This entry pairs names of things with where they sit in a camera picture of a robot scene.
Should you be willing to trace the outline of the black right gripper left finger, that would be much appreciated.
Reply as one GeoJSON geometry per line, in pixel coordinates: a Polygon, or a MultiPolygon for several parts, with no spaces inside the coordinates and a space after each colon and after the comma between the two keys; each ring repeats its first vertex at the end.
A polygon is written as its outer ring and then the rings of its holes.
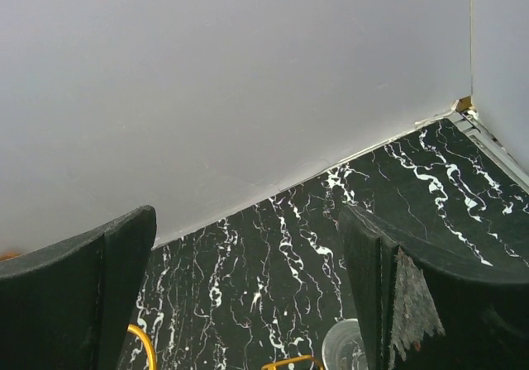
{"type": "Polygon", "coordinates": [[[155,241],[141,206],[1,263],[3,369],[115,369],[155,241]]]}

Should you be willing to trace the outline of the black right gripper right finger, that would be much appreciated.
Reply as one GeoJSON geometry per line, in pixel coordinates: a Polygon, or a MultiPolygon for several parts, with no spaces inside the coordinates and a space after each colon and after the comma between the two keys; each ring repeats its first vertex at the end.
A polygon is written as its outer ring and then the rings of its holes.
{"type": "Polygon", "coordinates": [[[371,369],[525,369],[528,272],[411,236],[359,206],[338,221],[371,369]]]}

